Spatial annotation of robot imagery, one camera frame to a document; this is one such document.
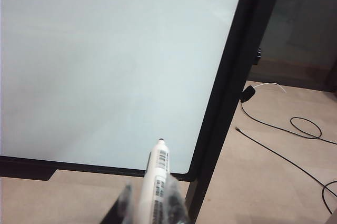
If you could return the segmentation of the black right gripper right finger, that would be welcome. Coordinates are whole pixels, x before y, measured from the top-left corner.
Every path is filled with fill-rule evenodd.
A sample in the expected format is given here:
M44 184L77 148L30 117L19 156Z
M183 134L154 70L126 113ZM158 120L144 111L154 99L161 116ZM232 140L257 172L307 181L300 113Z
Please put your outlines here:
M163 192L163 223L191 223L179 181L168 174Z

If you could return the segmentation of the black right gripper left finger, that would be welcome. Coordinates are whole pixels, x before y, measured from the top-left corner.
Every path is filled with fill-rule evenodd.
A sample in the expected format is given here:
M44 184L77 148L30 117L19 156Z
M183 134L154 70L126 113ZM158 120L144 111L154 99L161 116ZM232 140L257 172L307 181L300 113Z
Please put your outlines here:
M128 182L100 224L127 224L133 219L133 188Z

